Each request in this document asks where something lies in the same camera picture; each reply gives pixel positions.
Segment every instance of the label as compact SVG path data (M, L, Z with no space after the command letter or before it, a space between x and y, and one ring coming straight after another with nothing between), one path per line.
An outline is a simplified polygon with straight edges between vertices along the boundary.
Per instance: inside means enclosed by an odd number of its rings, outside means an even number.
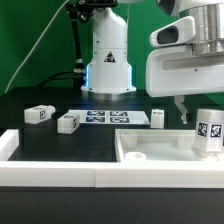
M114 56L112 54L112 52L110 51L109 54L107 55L107 57L105 58L104 62L113 62L115 63L115 59L114 59Z
M45 111L40 112L40 120L45 119Z
M65 115L64 118L67 118L67 119L72 119L74 116L71 116L71 115Z

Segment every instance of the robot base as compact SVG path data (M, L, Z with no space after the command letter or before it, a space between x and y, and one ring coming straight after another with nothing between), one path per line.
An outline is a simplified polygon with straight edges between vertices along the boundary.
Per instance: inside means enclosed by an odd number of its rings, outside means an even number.
M82 88L81 90L82 96L89 97L97 100L108 100L108 101L119 101L123 99L127 99L136 95L136 88L133 87L129 89L128 92L123 93L99 93L89 91L87 88Z

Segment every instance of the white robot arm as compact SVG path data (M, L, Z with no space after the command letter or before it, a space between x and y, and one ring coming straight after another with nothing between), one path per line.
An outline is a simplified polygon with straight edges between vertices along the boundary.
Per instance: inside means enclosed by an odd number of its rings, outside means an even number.
M133 3L139 0L120 0ZM117 0L79 0L80 20L93 20L93 57L87 65L82 94L100 100L119 100L136 91L132 67L127 61L127 23L111 7Z
M224 92L224 0L157 0L179 19L150 36L154 50L146 66L146 90L152 97Z

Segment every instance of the white container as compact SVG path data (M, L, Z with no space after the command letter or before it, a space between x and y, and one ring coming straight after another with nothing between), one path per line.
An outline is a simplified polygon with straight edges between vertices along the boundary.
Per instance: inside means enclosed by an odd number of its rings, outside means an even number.
M66 113L58 119L58 133L72 134L79 127L80 115L78 113Z
M206 152L223 150L224 111L199 109L194 147Z
M40 122L51 119L51 115L55 113L53 106L39 105L24 111L25 123L38 124Z
M194 138L194 130L116 129L117 161L202 161Z

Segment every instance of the white tray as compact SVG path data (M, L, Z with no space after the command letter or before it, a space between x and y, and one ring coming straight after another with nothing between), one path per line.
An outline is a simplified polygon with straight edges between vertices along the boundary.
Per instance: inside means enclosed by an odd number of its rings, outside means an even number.
M115 148L119 162L220 161L223 153L200 152L193 147L193 130L116 129Z
M142 143L155 146L154 151L148 151L147 160L139 160L140 163L124 160L125 144L121 135L125 132L137 134L136 146ZM128 136L131 140L128 144L133 144L134 138ZM18 130L7 130L0 137L0 186L224 188L221 154L209 156L212 161L192 161L197 159L191 148L193 131L116 130L116 153L120 162L114 163L7 161L19 144L18 137ZM128 151L133 150L127 143L126 146ZM180 161L185 156L190 161Z

